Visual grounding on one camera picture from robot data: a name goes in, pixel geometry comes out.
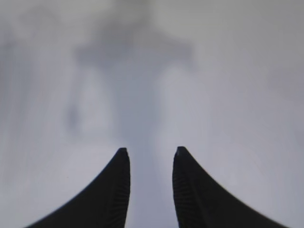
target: curved black blade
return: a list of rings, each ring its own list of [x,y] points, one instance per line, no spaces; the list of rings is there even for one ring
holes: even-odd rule
[[[173,162],[173,198],[180,228],[283,228],[213,180],[185,147]]]
[[[129,196],[130,160],[121,148],[82,192],[28,228],[124,228]]]

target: gray background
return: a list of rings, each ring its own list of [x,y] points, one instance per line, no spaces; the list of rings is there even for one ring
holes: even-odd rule
[[[304,1],[0,0],[0,227],[128,147],[127,228],[176,228],[176,147],[245,203],[304,217]]]

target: blurred figure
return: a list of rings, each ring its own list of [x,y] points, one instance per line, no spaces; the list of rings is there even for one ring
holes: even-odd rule
[[[162,194],[155,157],[153,138],[162,122],[157,84],[174,62],[187,69],[193,65],[191,45],[159,31],[151,14],[148,0],[116,0],[106,24],[76,52],[81,68],[93,67],[104,75],[101,80],[110,91],[114,134],[129,149],[133,181],[128,217],[133,228],[176,224],[176,218],[167,217],[174,208]],[[85,79],[83,74],[75,78],[68,119],[71,133],[81,134],[84,119],[77,106]]]

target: pointed tip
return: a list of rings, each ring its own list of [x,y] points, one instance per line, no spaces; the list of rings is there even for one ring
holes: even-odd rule
[[[118,151],[116,152],[115,156],[117,156],[117,155],[120,155],[120,156],[122,156],[124,158],[129,159],[128,150],[125,147],[119,148]]]
[[[177,147],[174,159],[181,158],[181,157],[192,157],[190,152],[184,146],[178,146]]]
[[[177,150],[176,150],[176,155],[177,156],[182,156],[183,154],[188,154],[189,151],[187,150],[186,147],[184,146],[178,146],[177,147]]]

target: white surface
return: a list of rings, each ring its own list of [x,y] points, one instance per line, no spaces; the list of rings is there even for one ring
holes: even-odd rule
[[[126,227],[176,228],[179,145],[302,227],[304,1],[127,2],[0,1],[0,227],[53,211],[126,146]]]

